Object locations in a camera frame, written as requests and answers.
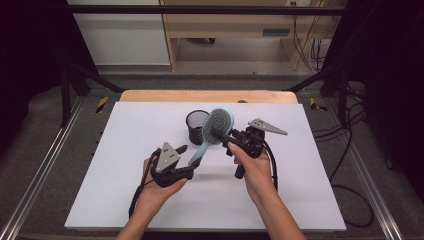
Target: light blue hairbrush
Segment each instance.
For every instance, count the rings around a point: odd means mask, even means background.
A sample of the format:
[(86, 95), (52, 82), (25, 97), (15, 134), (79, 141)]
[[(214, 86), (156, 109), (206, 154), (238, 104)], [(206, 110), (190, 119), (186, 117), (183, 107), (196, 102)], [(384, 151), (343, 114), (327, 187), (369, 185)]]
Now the light blue hairbrush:
[(234, 116), (230, 110), (225, 107), (213, 109), (202, 127), (202, 145), (197, 149), (197, 152), (193, 155), (188, 165), (197, 168), (208, 147), (220, 143), (219, 139), (212, 136), (212, 127), (214, 131), (219, 130), (222, 133), (228, 134), (233, 128), (233, 125)]

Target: black mesh cup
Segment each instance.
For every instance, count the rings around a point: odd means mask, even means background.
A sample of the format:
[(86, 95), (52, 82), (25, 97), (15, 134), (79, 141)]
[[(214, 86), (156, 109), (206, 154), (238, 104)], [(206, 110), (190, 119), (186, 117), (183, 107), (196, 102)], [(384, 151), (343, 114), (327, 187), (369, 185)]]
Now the black mesh cup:
[(202, 144), (202, 126), (208, 116), (209, 113), (203, 110), (195, 110), (187, 115), (188, 138), (193, 144)]

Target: white cabinet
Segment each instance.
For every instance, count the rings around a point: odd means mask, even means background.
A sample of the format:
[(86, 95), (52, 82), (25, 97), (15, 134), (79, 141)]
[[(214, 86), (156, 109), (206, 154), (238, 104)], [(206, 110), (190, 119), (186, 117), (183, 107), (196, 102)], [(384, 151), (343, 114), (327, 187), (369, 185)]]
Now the white cabinet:
[[(159, 5), (158, 0), (68, 0), (69, 4)], [(96, 65), (169, 65), (159, 14), (74, 14)]]

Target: black horizontal bar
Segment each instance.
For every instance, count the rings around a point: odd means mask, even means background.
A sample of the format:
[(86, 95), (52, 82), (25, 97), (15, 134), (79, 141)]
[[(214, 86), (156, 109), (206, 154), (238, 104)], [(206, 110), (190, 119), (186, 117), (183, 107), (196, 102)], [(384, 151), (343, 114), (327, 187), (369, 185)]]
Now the black horizontal bar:
[(229, 14), (229, 15), (319, 15), (342, 16), (362, 10), (343, 7), (265, 6), (157, 6), (157, 5), (49, 5), (53, 10), (84, 14)]

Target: white table top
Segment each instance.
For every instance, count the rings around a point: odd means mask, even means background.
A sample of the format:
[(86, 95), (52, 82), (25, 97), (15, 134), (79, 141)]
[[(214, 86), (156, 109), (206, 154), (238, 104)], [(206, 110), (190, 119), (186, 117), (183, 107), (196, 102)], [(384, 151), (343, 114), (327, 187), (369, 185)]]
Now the white table top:
[[(279, 194), (302, 230), (346, 230), (314, 142), (303, 106), (265, 103), (118, 102), (110, 116), (65, 227), (117, 230), (140, 183), (143, 160), (167, 141), (188, 144), (177, 167), (186, 166), (198, 146), (188, 140), (185, 117), (193, 110), (229, 108), (234, 128), (260, 117), (288, 132), (266, 133), (278, 167)], [(194, 177), (172, 196), (149, 225), (158, 231), (262, 231), (265, 226), (236, 179), (233, 158), (211, 146)]]

